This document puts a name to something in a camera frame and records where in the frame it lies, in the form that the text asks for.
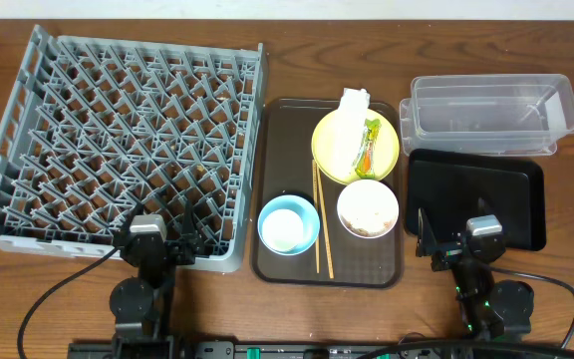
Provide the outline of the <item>white plastic wrapper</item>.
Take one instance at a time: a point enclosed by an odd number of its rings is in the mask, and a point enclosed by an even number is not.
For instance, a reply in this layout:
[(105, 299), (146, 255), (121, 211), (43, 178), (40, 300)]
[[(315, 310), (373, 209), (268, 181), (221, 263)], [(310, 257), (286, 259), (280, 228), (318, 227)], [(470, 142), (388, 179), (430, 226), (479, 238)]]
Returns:
[(333, 124), (334, 164), (340, 177), (353, 171), (369, 104), (370, 94), (366, 89), (344, 89)]

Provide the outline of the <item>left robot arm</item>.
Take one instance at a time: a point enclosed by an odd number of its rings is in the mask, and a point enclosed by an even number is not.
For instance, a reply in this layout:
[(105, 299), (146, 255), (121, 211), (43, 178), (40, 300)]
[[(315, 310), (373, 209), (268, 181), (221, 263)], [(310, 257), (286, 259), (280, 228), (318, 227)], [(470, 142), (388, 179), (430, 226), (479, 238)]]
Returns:
[(113, 289), (109, 306), (115, 316), (111, 358), (192, 358), (192, 346), (170, 332), (176, 268), (192, 265), (202, 239), (187, 203), (178, 237), (170, 238), (160, 214), (145, 214), (139, 204), (114, 235), (123, 261), (138, 270)]

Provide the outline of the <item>light blue bowl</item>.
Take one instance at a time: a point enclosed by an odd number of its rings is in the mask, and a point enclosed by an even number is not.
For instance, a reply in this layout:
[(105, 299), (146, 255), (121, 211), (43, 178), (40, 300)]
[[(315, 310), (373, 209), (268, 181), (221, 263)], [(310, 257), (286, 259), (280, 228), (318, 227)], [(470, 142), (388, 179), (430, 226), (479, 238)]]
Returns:
[[(276, 209), (290, 209), (295, 211), (303, 221), (304, 232), (303, 239), (297, 247), (287, 252), (277, 252), (270, 249), (262, 239), (261, 235), (261, 225), (265, 217)], [(316, 211), (313, 204), (305, 199), (304, 197), (293, 195), (293, 194), (283, 194), (269, 200), (261, 209), (258, 222), (257, 222), (257, 232), (260, 236), (261, 242), (272, 252), (283, 255), (283, 256), (294, 256), (299, 255), (307, 251), (315, 242), (319, 235), (320, 230), (320, 219), (318, 212)]]

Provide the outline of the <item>pink white bowl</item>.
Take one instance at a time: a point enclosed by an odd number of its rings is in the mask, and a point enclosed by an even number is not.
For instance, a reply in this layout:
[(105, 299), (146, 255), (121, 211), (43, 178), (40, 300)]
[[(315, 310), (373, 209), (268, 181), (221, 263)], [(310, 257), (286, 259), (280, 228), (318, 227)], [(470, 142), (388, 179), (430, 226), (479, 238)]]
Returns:
[(375, 239), (388, 234), (398, 223), (400, 205), (394, 192), (374, 179), (348, 184), (339, 194), (336, 212), (353, 235)]

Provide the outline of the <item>white cup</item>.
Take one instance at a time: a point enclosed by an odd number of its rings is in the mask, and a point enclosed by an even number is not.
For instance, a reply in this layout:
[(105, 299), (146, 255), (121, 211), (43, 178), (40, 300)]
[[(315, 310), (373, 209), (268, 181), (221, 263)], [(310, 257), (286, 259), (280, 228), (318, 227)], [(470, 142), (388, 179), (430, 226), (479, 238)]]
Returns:
[(290, 209), (273, 210), (261, 225), (262, 239), (277, 252), (287, 252), (297, 247), (303, 239), (303, 232), (302, 219)]

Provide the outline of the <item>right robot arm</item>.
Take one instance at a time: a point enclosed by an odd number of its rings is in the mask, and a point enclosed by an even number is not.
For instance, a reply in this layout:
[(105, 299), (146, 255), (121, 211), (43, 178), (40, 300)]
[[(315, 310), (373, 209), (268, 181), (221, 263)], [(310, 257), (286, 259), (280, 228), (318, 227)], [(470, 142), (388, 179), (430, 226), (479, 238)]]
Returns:
[(452, 274), (462, 321), (473, 338), (520, 340), (531, 332), (532, 287), (523, 281), (497, 281), (490, 269), (506, 251), (503, 227), (495, 215), (473, 217), (463, 232), (442, 240), (421, 207), (418, 226), (416, 256), (428, 256), (432, 271)]

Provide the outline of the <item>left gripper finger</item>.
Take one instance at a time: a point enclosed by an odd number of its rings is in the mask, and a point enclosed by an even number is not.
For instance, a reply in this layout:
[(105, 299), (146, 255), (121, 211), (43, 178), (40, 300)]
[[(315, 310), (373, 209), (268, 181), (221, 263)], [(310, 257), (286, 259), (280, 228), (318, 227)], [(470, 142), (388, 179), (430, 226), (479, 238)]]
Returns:
[(198, 231), (193, 220), (193, 206), (188, 199), (184, 205), (180, 238), (187, 244), (198, 244)]
[(126, 230), (130, 229), (130, 226), (137, 215), (141, 215), (144, 212), (144, 206), (141, 203), (137, 203), (135, 207), (126, 216)]

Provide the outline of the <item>green orange snack wrapper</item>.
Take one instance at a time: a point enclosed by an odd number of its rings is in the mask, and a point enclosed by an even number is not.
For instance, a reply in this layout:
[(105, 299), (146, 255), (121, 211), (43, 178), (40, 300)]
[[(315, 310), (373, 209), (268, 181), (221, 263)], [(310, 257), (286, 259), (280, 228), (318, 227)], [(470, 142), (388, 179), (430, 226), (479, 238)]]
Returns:
[(374, 148), (381, 128), (379, 119), (365, 119), (358, 153), (353, 161), (353, 169), (360, 179), (372, 180), (374, 170)]

